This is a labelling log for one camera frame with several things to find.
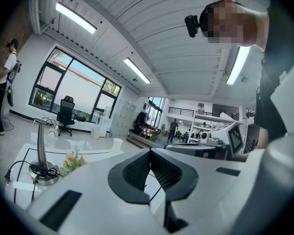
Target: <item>white shirt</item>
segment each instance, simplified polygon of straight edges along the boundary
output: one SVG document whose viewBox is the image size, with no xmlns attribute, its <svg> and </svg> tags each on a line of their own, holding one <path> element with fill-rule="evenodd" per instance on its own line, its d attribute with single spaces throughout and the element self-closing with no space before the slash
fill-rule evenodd
<svg viewBox="0 0 294 235">
<path fill-rule="evenodd" d="M 13 52 L 7 57 L 3 67 L 5 67 L 9 71 L 11 71 L 14 68 L 15 64 L 16 64 L 16 53 Z M 7 77 L 8 77 L 8 75 L 5 75 L 2 78 L 0 78 L 0 84 L 5 83 Z"/>
</svg>

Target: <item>camera mounted on head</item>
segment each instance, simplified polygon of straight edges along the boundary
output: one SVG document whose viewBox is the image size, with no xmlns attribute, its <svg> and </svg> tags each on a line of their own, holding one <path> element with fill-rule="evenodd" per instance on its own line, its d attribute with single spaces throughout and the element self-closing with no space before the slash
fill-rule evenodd
<svg viewBox="0 0 294 235">
<path fill-rule="evenodd" d="M 184 21 L 188 30 L 188 34 L 190 37 L 194 38 L 197 35 L 199 28 L 197 15 L 188 15 Z"/>
</svg>

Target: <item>window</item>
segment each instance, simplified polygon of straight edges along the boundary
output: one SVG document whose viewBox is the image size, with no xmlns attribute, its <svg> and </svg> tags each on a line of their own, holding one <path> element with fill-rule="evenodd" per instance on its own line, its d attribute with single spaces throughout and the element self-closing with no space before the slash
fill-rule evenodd
<svg viewBox="0 0 294 235">
<path fill-rule="evenodd" d="M 148 112 L 149 115 L 149 120 L 147 121 L 147 124 L 159 128 L 159 122 L 162 114 L 164 101 L 165 99 L 161 97 L 149 98 L 149 104 L 146 109 L 146 112 Z"/>
<path fill-rule="evenodd" d="M 49 112 L 60 111 L 65 96 L 74 99 L 73 114 L 99 122 L 106 106 L 111 113 L 120 86 L 78 60 L 54 49 L 44 63 L 34 85 L 29 104 Z"/>
</svg>

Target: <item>fluorescent light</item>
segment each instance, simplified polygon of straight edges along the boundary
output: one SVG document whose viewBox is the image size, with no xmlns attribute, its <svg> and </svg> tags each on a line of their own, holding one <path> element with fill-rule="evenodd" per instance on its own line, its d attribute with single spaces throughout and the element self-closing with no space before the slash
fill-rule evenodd
<svg viewBox="0 0 294 235">
<path fill-rule="evenodd" d="M 74 22 L 78 23 L 84 29 L 88 30 L 90 33 L 94 33 L 96 27 L 91 25 L 88 21 L 83 19 L 79 14 L 72 11 L 70 8 L 66 7 L 65 5 L 61 4 L 60 2 L 56 3 L 55 9 L 62 13 L 63 15 L 67 16 L 68 18 L 72 19 Z"/>
<path fill-rule="evenodd" d="M 150 84 L 150 81 L 146 76 L 136 67 L 136 65 L 129 59 L 123 60 L 145 83 Z"/>
<path fill-rule="evenodd" d="M 239 53 L 237 54 L 237 57 L 235 60 L 235 64 L 233 66 L 233 69 L 231 71 L 229 78 L 227 79 L 226 84 L 233 85 L 235 83 L 236 79 L 238 78 L 245 64 L 249 51 L 250 51 L 250 47 L 240 47 Z"/>
</svg>

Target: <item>seat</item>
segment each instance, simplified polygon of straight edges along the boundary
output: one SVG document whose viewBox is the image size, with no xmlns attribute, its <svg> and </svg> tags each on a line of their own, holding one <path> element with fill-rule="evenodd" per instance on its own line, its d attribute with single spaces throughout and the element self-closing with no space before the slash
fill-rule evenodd
<svg viewBox="0 0 294 235">
<path fill-rule="evenodd" d="M 60 111 L 57 115 L 57 121 L 63 124 L 62 128 L 59 130 L 58 136 L 61 135 L 62 131 L 66 131 L 72 136 L 72 131 L 68 129 L 68 125 L 75 124 L 74 120 L 76 114 L 74 115 L 74 119 L 72 119 L 72 112 L 75 104 L 73 103 L 73 98 L 70 96 L 66 96 L 61 100 Z"/>
</svg>

